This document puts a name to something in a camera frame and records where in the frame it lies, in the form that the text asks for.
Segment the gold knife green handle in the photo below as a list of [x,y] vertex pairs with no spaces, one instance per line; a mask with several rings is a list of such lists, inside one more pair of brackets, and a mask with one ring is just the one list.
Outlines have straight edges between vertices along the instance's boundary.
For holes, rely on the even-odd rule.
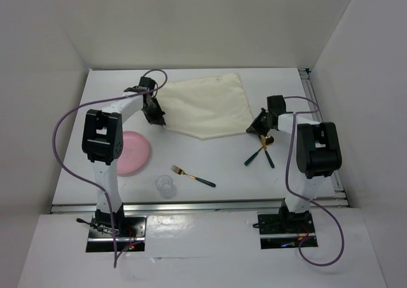
[[266,158],[268,160],[270,167],[275,168],[274,162],[273,162],[269,152],[267,151],[268,146],[270,146],[274,143],[274,138],[272,136],[260,135],[259,139],[261,141],[261,145],[263,147],[263,150],[265,152],[265,155],[266,155]]

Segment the gold spoon green handle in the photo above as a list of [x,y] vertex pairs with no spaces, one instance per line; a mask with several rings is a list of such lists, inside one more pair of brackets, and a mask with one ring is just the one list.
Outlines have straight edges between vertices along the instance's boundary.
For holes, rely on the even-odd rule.
[[261,145],[261,147],[260,147],[254,154],[252,154],[252,155],[244,162],[244,165],[245,165],[245,166],[249,166],[250,163],[257,157],[257,155],[259,154],[259,152],[260,152],[261,150],[263,150],[262,145]]

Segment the pink plastic plate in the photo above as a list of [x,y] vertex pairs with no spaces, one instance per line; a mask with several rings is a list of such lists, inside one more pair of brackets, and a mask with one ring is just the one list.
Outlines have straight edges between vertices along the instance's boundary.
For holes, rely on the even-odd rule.
[[123,132],[123,151],[118,158],[117,174],[131,175],[138,171],[147,162],[150,154],[150,145],[142,134],[135,131]]

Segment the cream cloth placemat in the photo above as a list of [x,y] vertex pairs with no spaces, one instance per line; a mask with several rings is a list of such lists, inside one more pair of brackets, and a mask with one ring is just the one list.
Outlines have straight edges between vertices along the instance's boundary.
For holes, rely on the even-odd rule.
[[157,99],[167,130],[200,140],[244,134],[254,119],[236,73],[167,83]]

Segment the clear drinking glass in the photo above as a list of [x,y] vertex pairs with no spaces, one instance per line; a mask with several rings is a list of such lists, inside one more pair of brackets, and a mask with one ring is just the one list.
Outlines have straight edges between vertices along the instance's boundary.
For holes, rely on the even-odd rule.
[[176,194],[176,187],[174,186],[174,182],[168,175],[161,175],[157,178],[156,188],[159,194],[165,199],[170,199]]

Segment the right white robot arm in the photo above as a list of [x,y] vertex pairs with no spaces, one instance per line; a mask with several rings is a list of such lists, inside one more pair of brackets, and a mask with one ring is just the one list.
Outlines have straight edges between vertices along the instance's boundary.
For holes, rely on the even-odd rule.
[[271,130],[291,136],[286,164],[288,195],[279,208],[278,218],[271,226],[284,233],[295,233],[311,221],[310,205],[318,190],[342,165],[336,125],[302,118],[302,111],[289,112],[288,97],[272,95],[267,98],[267,108],[246,129],[248,134],[259,137],[266,148],[266,137]]

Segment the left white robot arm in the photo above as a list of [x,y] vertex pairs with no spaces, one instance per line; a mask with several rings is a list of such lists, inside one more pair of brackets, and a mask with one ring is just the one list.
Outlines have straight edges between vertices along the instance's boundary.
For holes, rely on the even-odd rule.
[[118,158],[124,150],[123,123],[133,114],[142,111],[151,125],[166,125],[164,115],[153,90],[155,80],[142,76],[139,84],[127,88],[124,97],[102,110],[86,112],[82,150],[92,164],[95,183],[102,189],[97,195],[95,222],[112,237],[125,231],[123,202],[118,191]]

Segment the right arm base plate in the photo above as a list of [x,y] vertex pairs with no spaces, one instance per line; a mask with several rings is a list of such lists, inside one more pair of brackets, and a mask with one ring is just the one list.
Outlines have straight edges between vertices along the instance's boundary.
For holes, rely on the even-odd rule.
[[295,214],[281,207],[277,214],[258,214],[252,227],[259,231],[262,249],[317,247],[314,221],[310,212]]

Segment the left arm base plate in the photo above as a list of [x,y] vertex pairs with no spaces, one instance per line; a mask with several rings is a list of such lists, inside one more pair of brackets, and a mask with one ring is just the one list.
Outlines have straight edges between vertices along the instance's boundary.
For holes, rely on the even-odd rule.
[[[77,223],[85,224],[89,227],[86,244],[86,252],[112,252],[113,231],[110,226],[97,224],[94,217],[91,221],[81,218],[76,219]],[[115,229],[118,252],[126,249],[126,252],[144,252],[146,236],[146,216],[128,217],[125,219],[122,229]]]

